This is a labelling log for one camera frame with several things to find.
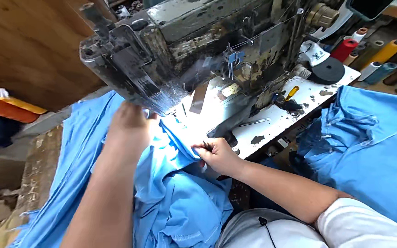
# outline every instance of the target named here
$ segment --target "white sleeve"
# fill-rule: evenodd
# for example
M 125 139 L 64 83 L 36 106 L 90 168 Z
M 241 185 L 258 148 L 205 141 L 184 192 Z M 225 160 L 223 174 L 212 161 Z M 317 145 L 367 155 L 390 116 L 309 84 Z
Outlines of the white sleeve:
M 316 226 L 330 248 L 397 247 L 397 223 L 355 199 L 336 200 Z

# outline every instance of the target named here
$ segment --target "light blue fabric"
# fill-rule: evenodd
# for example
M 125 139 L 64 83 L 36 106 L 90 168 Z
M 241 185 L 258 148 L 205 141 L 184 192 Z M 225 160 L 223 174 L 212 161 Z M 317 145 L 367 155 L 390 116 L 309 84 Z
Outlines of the light blue fabric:
M 315 181 L 397 222 L 397 95 L 340 87 L 298 142 Z
M 122 101 L 112 91 L 72 106 L 50 197 L 40 210 L 29 213 L 29 223 L 10 247 L 59 247 Z M 159 126 L 135 172 L 134 247 L 213 247 L 232 212 L 231 181 L 184 172 L 182 168 L 199 160 L 184 145 L 188 130 L 169 117 Z

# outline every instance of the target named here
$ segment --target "industrial sewing machine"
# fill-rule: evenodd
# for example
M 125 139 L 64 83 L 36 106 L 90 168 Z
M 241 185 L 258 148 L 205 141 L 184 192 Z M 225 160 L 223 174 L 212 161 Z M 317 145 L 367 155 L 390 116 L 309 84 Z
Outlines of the industrial sewing machine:
M 80 10 L 96 32 L 80 43 L 87 67 L 162 116 L 194 92 L 189 111 L 207 115 L 213 138 L 269 105 L 293 76 L 309 30 L 338 17 L 317 0 L 166 0 L 133 14 L 119 11 L 116 23 L 93 3 Z M 216 104 L 202 113 L 210 93 Z

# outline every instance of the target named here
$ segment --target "black rubber disc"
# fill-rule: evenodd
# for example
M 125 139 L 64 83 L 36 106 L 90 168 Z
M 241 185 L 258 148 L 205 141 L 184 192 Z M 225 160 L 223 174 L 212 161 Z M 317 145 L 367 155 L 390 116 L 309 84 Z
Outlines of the black rubber disc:
M 319 84 L 335 84 L 345 74 L 344 65 L 335 58 L 328 57 L 321 64 L 310 68 L 312 74 L 309 76 L 309 80 Z

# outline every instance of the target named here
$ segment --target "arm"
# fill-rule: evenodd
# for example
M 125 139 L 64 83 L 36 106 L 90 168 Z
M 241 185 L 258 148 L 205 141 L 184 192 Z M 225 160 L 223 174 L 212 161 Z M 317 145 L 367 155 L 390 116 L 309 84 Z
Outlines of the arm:
M 155 121 L 147 120 L 142 109 L 130 103 L 122 103 L 114 114 L 62 248 L 132 247 L 133 176 L 149 145 L 150 122 Z
M 212 152 L 194 145 L 201 158 L 215 171 L 235 178 L 306 223 L 314 223 L 322 212 L 348 194 L 310 179 L 272 169 L 239 158 L 224 138 L 210 139 Z

